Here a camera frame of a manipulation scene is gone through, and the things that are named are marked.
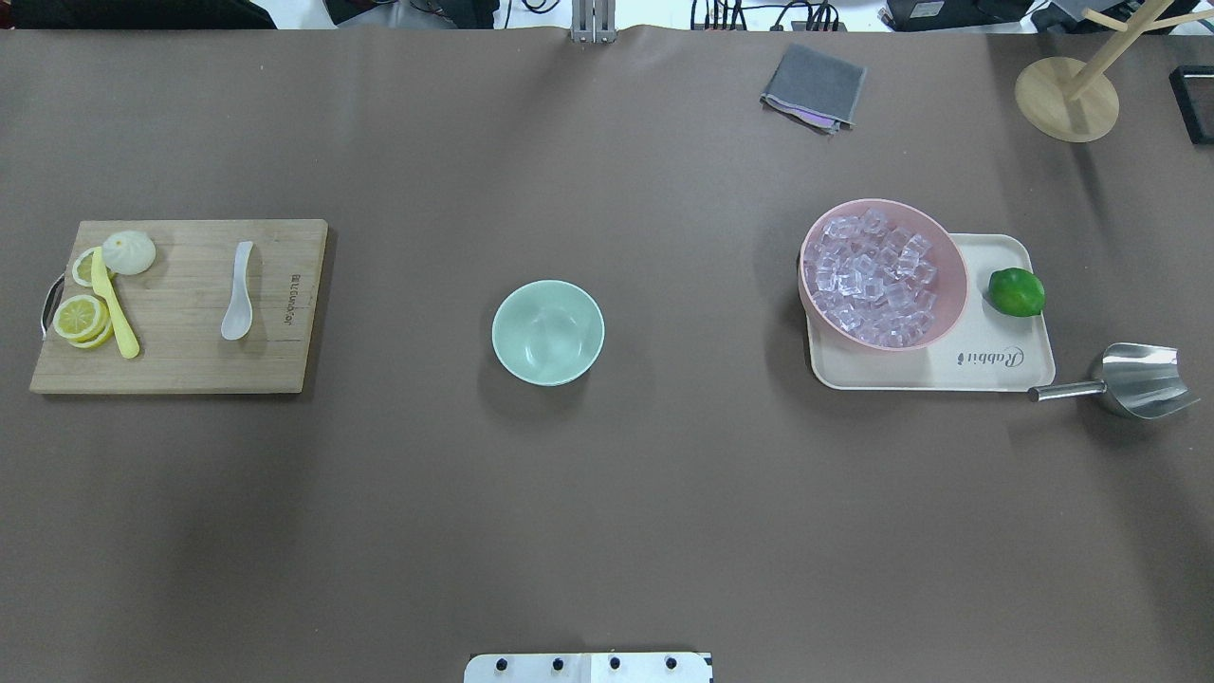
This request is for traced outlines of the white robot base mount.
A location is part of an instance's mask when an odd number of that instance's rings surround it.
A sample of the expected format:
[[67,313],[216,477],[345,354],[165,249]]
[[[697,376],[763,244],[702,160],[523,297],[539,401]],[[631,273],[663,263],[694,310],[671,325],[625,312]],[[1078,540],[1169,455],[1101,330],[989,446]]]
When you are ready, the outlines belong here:
[[694,651],[481,654],[464,682],[711,682],[711,655]]

